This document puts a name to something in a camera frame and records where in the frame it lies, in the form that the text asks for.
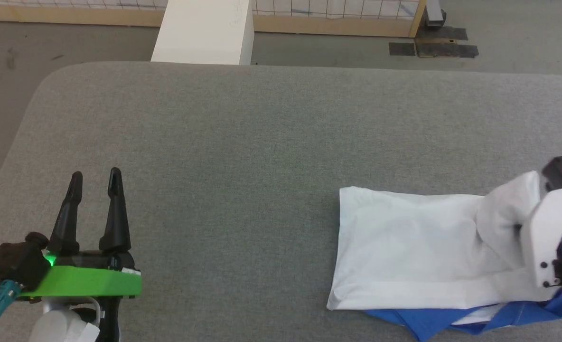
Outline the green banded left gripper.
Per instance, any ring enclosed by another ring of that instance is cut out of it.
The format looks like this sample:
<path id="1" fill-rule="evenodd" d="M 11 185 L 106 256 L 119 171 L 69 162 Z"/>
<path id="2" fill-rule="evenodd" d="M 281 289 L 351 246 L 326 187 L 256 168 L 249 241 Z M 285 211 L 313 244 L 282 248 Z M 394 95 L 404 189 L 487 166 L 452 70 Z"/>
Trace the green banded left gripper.
<path id="1" fill-rule="evenodd" d="M 142 294 L 141 272 L 128 252 L 131 234 L 123 191 L 122 172 L 111 168 L 108 180 L 108 215 L 100 251 L 82 251 L 76 240 L 78 206 L 82 201 L 83 177 L 71 175 L 44 255 L 51 269 L 34 291 L 23 291 L 20 299 L 43 297 L 136 297 Z M 53 253 L 77 253 L 56 256 Z"/>

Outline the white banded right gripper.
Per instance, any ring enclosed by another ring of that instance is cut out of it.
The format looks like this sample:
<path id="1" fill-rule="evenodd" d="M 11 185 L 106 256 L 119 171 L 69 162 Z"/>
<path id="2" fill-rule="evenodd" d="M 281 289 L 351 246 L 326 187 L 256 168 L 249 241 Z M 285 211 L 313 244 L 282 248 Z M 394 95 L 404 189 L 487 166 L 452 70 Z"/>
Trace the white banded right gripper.
<path id="1" fill-rule="evenodd" d="M 535 286 L 559 284 L 553 262 L 562 240 L 562 189 L 548 192 L 520 231 L 525 266 Z"/>

